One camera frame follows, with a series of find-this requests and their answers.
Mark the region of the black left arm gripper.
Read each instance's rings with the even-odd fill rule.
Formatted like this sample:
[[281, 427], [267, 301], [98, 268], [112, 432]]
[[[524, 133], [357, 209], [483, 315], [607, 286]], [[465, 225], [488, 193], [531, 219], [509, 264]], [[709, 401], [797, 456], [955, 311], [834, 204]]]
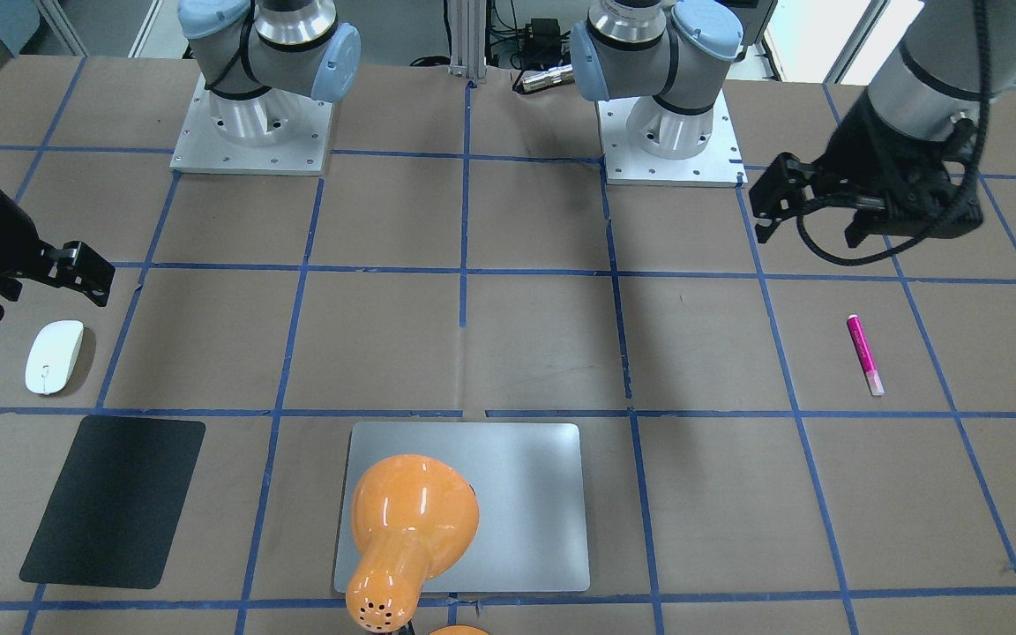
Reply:
[[759, 243], [779, 225], [826, 208], [851, 209], [844, 229], [849, 248], [870, 235], [952, 240], [978, 229], [977, 165], [983, 124], [961, 116], [942, 141], [916, 139], [892, 128], [862, 93], [812, 162], [779, 153], [751, 185], [751, 214]]

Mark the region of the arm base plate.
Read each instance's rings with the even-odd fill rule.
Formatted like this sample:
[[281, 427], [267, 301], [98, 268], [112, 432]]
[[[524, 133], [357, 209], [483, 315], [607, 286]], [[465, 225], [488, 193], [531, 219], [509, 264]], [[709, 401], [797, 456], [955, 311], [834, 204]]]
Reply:
[[248, 101], [198, 77], [169, 167], [184, 174], [321, 177], [336, 106], [271, 89]]
[[649, 96], [595, 105], [610, 185], [731, 188], [747, 182], [723, 93], [696, 116], [666, 111]]

